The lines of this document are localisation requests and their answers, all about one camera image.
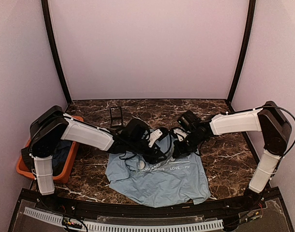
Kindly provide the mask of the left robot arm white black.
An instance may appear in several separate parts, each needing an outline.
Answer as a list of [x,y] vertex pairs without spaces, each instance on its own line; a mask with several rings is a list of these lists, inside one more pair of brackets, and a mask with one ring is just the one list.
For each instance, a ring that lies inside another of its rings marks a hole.
[[53,152],[61,140],[89,145],[112,154],[132,152],[143,156],[150,164],[167,158],[156,144],[165,137],[164,132],[160,129],[151,131],[147,123],[137,118],[115,130],[105,129],[78,120],[55,105],[33,121],[29,131],[28,154],[34,160],[32,170],[43,196],[42,203],[51,211],[61,207],[60,198],[54,195],[52,164]]

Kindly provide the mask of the light blue printed t-shirt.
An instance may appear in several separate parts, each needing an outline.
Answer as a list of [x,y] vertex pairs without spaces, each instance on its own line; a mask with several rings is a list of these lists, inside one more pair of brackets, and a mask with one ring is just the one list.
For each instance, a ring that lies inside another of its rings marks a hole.
[[149,164],[132,152],[110,154],[105,171],[110,188],[132,201],[149,207],[165,207],[192,200],[200,204],[210,198],[210,190],[201,158],[192,153],[172,157],[175,139],[166,136],[156,144],[167,160]]

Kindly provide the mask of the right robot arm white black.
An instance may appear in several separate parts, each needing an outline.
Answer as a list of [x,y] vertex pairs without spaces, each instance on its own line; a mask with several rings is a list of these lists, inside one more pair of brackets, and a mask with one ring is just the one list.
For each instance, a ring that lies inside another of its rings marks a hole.
[[186,111],[177,120],[185,135],[178,135],[178,140],[174,141],[173,158],[178,159],[198,151],[198,146],[211,137],[236,132],[261,132],[264,151],[249,183],[250,191],[239,200],[239,205],[249,210],[258,202],[257,193],[264,190],[282,158],[292,149],[288,145],[292,126],[285,116],[286,112],[273,101],[249,110],[212,115],[205,120],[198,118],[192,111]]

